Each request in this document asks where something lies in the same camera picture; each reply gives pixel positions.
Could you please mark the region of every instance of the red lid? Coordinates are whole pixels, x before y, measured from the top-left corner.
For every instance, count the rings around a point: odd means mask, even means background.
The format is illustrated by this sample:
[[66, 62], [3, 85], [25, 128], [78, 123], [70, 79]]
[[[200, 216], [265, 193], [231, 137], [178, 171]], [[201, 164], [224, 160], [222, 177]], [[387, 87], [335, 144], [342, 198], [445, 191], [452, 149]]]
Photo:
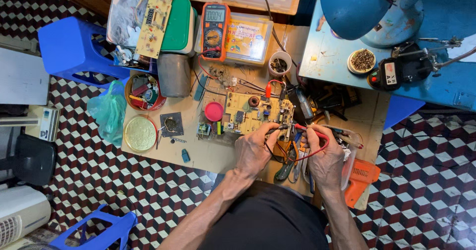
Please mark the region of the red lid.
[[210, 102], [205, 107], [205, 117], [212, 121], [217, 122], [223, 117], [223, 106], [218, 102]]

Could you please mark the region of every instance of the screen with digits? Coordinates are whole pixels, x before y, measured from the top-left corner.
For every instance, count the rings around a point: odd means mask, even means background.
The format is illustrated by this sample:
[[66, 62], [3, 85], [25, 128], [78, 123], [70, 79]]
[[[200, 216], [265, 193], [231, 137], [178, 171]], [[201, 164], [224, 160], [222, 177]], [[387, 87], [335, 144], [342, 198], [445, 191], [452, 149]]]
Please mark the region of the screen with digits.
[[225, 21], [225, 10], [223, 9], [207, 9], [205, 21], [223, 22]]

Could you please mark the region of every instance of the person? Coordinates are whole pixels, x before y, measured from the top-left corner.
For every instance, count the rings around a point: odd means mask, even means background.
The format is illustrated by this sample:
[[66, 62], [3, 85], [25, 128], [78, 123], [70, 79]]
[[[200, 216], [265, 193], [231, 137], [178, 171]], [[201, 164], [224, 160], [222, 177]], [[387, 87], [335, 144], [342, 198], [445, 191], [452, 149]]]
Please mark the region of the person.
[[[329, 249], [324, 228], [329, 221], [335, 249], [368, 249], [352, 219], [341, 191], [342, 148], [332, 131], [310, 125], [302, 142], [320, 148], [315, 131], [329, 137], [324, 150], [308, 158], [309, 170], [323, 198], [327, 218], [302, 196], [257, 179], [271, 153], [265, 134], [277, 123], [267, 123], [235, 142], [237, 163], [220, 184], [163, 240], [158, 250], [178, 249]], [[279, 131], [266, 143], [274, 148]]]

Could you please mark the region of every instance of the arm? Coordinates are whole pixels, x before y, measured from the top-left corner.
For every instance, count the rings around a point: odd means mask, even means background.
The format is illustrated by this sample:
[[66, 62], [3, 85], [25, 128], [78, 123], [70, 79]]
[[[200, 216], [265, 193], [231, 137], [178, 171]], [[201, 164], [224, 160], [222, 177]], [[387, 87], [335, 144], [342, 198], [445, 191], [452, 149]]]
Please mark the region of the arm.
[[301, 140], [305, 147], [314, 152], [320, 148], [318, 131], [329, 137], [326, 149], [309, 157], [308, 164], [312, 177], [316, 181], [319, 192], [324, 199], [327, 218], [332, 234], [332, 244], [335, 249], [368, 249], [344, 199], [340, 189], [344, 152], [337, 144], [329, 128], [320, 125], [309, 125]]
[[[262, 125], [257, 131], [240, 137], [235, 142], [237, 165], [225, 174], [222, 182], [210, 195], [165, 238], [157, 248], [164, 249], [197, 249], [208, 230], [226, 212], [230, 205], [256, 179], [271, 158], [265, 142], [265, 134], [272, 128], [279, 127], [276, 123]], [[270, 149], [276, 144], [279, 131], [272, 133], [267, 145]]]

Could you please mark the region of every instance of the black shirt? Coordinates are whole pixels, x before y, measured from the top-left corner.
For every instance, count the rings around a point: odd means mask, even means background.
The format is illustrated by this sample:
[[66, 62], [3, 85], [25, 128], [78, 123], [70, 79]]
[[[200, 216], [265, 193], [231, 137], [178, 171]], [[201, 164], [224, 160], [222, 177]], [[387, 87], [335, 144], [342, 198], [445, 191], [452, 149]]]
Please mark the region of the black shirt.
[[218, 220], [201, 250], [329, 249], [325, 215], [289, 190], [255, 181]]

